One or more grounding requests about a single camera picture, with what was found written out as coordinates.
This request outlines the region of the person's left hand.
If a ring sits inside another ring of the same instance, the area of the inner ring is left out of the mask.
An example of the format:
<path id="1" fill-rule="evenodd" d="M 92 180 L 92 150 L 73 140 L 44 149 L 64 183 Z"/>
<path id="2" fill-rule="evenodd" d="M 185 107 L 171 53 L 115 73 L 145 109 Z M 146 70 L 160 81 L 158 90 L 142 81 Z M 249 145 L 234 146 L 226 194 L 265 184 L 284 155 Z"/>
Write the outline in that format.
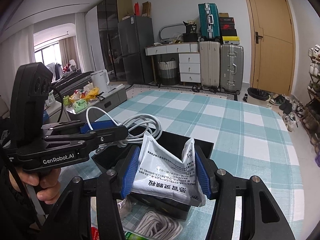
<path id="1" fill-rule="evenodd" d="M 58 200 L 61 188 L 59 182 L 61 168 L 51 170 L 48 175 L 41 179 L 36 173 L 25 173 L 21 168 L 16 168 L 16 171 L 24 185 L 40 185 L 42 190 L 37 193 L 38 200 L 48 205 L 54 204 Z"/>

